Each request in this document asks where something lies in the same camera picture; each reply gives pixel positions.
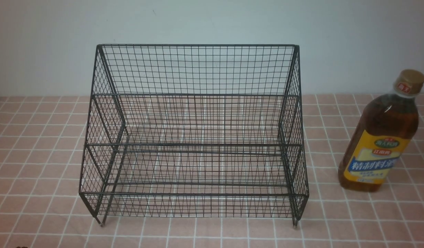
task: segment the black wire rack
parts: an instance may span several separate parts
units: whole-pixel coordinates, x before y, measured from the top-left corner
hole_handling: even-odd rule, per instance
[[[308,200],[297,45],[96,48],[79,194],[108,215],[293,218]]]

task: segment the red logo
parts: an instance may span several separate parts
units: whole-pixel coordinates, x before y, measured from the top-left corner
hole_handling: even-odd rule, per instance
[[[373,149],[372,153],[374,155],[379,155],[379,156],[388,156],[391,154],[391,150],[388,149]]]
[[[404,93],[409,93],[409,91],[411,91],[411,87],[406,83],[399,83],[397,88]]]

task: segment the bottle cap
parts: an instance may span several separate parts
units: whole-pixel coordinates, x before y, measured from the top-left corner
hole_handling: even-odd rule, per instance
[[[420,94],[423,83],[423,73],[412,69],[406,69],[400,73],[394,83],[394,90],[406,96],[415,96]]]

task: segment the amber liquid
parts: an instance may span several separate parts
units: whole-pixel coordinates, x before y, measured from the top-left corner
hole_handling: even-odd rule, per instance
[[[339,164],[338,177],[341,186],[365,192],[375,192],[381,186],[381,184],[352,182],[344,176],[344,171],[364,130],[374,136],[388,135],[410,140],[417,127],[418,111],[414,98],[407,99],[397,94],[386,94],[371,101],[363,110],[347,151]]]

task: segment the bottle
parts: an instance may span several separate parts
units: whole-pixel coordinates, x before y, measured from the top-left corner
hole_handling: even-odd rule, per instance
[[[391,93],[366,105],[339,164],[342,187],[365,192],[380,188],[417,131],[418,111],[414,100],[423,83],[421,72],[404,70]]]

